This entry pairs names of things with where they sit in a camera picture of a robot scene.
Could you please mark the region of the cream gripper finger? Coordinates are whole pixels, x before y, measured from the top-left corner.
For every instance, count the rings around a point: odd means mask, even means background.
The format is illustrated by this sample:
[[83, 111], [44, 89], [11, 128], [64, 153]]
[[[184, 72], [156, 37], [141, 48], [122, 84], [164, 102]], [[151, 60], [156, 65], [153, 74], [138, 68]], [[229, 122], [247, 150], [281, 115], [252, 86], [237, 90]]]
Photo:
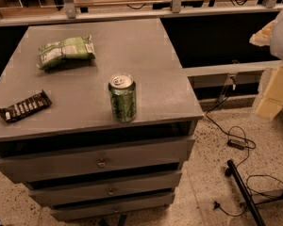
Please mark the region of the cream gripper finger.
[[255, 114], [266, 120], [272, 120], [283, 108], [283, 65], [263, 72]]
[[270, 46], [273, 42], [273, 28], [275, 26], [275, 20], [267, 23], [263, 26], [258, 32], [253, 34], [249, 40], [249, 42], [258, 47], [262, 46]]

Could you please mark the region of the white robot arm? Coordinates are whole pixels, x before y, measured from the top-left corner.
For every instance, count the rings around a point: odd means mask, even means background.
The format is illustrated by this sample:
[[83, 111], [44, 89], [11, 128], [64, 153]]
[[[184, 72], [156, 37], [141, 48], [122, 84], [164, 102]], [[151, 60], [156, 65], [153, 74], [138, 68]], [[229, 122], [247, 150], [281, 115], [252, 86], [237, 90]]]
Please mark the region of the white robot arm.
[[[256, 46], [269, 46], [272, 56], [283, 61], [283, 9], [274, 20], [266, 24], [249, 42]], [[255, 113], [272, 120], [283, 108], [283, 65], [273, 69], [267, 87], [263, 90]]]

